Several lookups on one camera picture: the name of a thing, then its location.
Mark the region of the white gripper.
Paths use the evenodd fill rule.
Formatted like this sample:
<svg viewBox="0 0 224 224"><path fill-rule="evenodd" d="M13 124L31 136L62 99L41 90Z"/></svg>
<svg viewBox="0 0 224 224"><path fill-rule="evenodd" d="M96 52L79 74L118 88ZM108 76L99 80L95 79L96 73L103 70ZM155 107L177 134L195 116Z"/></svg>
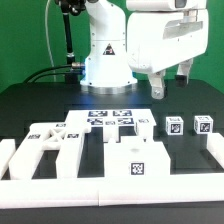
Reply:
<svg viewBox="0 0 224 224"><path fill-rule="evenodd" d="M180 63L175 81L178 87L185 87L193 64L191 58L206 51L208 11L192 10L191 13L185 16L183 12L136 12L129 17L128 63L134 72L150 74L154 99L165 96L164 69Z"/></svg>

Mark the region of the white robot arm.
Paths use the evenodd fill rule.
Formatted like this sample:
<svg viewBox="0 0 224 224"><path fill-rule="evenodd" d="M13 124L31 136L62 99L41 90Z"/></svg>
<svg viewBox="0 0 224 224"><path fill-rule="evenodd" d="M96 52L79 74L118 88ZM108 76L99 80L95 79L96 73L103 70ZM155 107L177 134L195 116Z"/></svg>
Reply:
<svg viewBox="0 0 224 224"><path fill-rule="evenodd" d="M126 0L131 12L108 0L87 0L91 51L85 59L82 89L118 94L148 76L151 96L165 97L166 70L178 67L176 84L188 84L193 59L208 44L207 0Z"/></svg>

